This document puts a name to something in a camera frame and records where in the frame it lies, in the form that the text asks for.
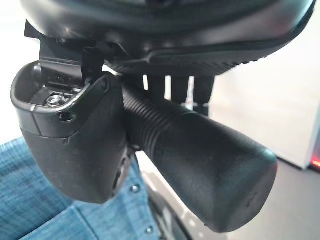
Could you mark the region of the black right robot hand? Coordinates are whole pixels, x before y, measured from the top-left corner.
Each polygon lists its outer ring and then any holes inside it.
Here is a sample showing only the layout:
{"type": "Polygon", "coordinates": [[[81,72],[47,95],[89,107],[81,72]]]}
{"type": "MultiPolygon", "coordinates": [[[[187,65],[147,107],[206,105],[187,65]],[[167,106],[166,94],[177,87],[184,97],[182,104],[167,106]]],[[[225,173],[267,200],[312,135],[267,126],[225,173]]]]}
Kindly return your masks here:
{"type": "Polygon", "coordinates": [[[277,173],[268,150],[142,89],[142,76],[200,82],[282,49],[313,0],[23,0],[39,60],[11,87],[23,137],[62,193],[104,203],[133,146],[183,201],[263,204],[277,173]]]}

